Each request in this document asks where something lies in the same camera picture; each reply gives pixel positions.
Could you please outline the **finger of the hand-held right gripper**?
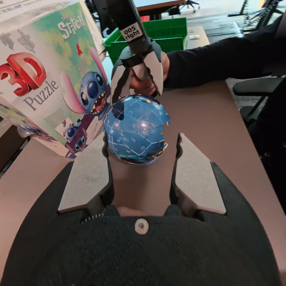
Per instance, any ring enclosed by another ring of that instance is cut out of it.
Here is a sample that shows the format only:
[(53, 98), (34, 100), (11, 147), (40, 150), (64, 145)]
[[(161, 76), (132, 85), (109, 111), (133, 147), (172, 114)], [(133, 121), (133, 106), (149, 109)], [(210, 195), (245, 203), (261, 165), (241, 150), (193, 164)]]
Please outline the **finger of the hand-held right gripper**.
[(151, 81), (155, 87), (154, 96), (161, 96), (163, 93), (163, 66), (160, 57), (151, 52), (141, 59), (141, 63), (132, 67), (139, 81)]
[(127, 67), (119, 65), (113, 68), (111, 80), (111, 103), (115, 103), (122, 97), (131, 95), (130, 92), (131, 74)]

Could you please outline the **printed puzzle box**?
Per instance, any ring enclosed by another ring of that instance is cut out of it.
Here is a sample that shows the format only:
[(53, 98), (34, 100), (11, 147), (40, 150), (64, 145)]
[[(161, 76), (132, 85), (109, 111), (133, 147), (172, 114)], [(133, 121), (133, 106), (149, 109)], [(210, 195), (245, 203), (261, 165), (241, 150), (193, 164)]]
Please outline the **printed puzzle box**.
[(1, 117), (76, 158), (110, 106), (110, 84), (80, 1), (0, 5)]

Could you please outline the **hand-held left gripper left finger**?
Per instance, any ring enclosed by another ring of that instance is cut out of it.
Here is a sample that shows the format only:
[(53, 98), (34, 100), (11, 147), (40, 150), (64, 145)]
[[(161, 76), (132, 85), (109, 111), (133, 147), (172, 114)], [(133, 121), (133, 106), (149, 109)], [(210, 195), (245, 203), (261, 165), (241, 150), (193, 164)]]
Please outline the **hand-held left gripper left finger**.
[(108, 138), (102, 132), (74, 160), (58, 212), (87, 210), (88, 213), (103, 213), (113, 202), (114, 195)]

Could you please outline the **metal rack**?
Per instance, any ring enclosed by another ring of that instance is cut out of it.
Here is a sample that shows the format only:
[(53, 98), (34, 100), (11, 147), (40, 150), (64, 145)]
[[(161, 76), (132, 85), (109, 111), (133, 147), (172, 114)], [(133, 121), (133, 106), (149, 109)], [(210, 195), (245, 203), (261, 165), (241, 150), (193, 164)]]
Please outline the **metal rack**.
[(274, 14), (281, 16), (284, 10), (279, 8), (281, 0), (262, 0), (259, 1), (258, 7), (249, 8), (250, 1), (245, 0), (239, 12), (230, 13), (227, 17), (242, 17), (241, 23), (235, 21), (235, 26), (240, 33), (248, 33), (251, 31), (260, 30), (269, 24), (270, 19)]

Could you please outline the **person's dark clothing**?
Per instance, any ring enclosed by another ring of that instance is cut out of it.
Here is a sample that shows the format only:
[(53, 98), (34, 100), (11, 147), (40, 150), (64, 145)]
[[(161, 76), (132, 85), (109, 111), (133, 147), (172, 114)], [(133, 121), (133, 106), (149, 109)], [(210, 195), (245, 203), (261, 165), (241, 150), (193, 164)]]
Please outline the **person's dark clothing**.
[(268, 97), (257, 120), (248, 128), (274, 191), (285, 208), (286, 195), (286, 82)]

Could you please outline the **wooden desk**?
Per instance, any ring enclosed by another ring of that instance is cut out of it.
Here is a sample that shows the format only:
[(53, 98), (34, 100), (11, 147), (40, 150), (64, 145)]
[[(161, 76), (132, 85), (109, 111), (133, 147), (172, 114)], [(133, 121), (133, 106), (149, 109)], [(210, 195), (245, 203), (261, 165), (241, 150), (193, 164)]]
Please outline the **wooden desk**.
[(185, 3), (184, 0), (134, 0), (133, 2), (139, 12), (154, 9), (169, 9)]

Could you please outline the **person's right hand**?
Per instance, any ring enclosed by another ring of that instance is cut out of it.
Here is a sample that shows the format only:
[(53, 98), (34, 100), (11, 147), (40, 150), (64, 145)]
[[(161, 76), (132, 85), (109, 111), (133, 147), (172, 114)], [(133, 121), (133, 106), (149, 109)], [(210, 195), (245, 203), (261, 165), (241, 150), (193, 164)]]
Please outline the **person's right hand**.
[[(161, 63), (163, 67), (163, 81), (166, 81), (169, 78), (170, 60), (165, 52), (162, 52), (161, 55)], [(147, 96), (153, 95), (153, 93), (156, 91), (156, 88), (151, 80), (139, 80), (134, 70), (131, 68), (129, 68), (129, 73), (131, 75), (130, 89), (133, 89), (136, 94), (143, 94)]]

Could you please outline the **green plastic bin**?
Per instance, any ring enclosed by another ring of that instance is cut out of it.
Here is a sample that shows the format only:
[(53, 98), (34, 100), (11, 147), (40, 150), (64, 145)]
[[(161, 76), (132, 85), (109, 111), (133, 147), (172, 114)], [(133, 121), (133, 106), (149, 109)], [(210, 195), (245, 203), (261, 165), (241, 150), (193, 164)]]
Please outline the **green plastic bin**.
[[(187, 48), (188, 29), (185, 17), (146, 21), (143, 22), (143, 26), (147, 35), (160, 45), (163, 52), (168, 53)], [(127, 46), (127, 42), (118, 28), (103, 41), (103, 44), (113, 63), (117, 61), (121, 51)]]

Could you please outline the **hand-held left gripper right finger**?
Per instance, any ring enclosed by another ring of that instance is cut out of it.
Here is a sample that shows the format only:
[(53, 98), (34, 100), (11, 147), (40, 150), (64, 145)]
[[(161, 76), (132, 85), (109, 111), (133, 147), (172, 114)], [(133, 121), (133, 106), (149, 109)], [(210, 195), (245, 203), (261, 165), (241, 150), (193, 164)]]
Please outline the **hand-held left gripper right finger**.
[(178, 134), (169, 197), (186, 216), (197, 211), (226, 214), (211, 161), (184, 133)]

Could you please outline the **person's right forearm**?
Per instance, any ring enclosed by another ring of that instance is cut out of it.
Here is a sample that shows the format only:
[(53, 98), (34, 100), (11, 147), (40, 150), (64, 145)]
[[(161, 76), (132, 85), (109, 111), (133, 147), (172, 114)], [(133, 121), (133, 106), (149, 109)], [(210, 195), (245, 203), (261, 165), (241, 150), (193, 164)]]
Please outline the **person's right forearm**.
[(283, 16), (242, 38), (225, 38), (195, 49), (167, 53), (165, 88), (189, 88), (212, 81), (251, 79), (273, 74), (274, 39)]

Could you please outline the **black office chair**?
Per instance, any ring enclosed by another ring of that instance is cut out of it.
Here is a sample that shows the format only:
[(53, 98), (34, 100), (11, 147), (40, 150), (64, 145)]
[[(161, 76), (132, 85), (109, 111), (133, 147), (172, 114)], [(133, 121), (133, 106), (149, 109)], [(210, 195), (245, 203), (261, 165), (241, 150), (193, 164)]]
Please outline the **black office chair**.
[(258, 115), (261, 112), (259, 106), (266, 98), (273, 97), (281, 93), (279, 88), (283, 84), (285, 84), (285, 77), (282, 76), (255, 78), (234, 84), (232, 90), (236, 96), (259, 97), (258, 102), (253, 107), (244, 106), (239, 110), (246, 127), (257, 120)]

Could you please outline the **blue puzzle ball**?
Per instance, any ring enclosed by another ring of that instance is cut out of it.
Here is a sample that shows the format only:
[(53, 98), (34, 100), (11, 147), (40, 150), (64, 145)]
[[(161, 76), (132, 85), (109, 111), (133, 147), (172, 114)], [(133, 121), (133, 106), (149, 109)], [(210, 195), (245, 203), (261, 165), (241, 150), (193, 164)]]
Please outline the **blue puzzle ball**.
[(162, 104), (146, 95), (129, 95), (113, 103), (105, 114), (103, 130), (114, 155), (147, 155), (163, 152), (163, 125), (170, 116)]

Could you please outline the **blue round ball stand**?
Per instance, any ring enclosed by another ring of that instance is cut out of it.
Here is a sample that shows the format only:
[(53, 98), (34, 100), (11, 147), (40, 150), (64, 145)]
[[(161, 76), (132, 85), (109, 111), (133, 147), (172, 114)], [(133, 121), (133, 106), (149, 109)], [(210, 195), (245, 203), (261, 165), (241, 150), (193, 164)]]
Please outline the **blue round ball stand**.
[(155, 162), (161, 156), (161, 154), (162, 154), (162, 152), (157, 152), (157, 153), (152, 153), (152, 154), (147, 154), (147, 155), (119, 155), (119, 154), (116, 154), (115, 156), (119, 160), (121, 160), (125, 163), (146, 166), (146, 165), (149, 165), (149, 164), (152, 164), (153, 162)]

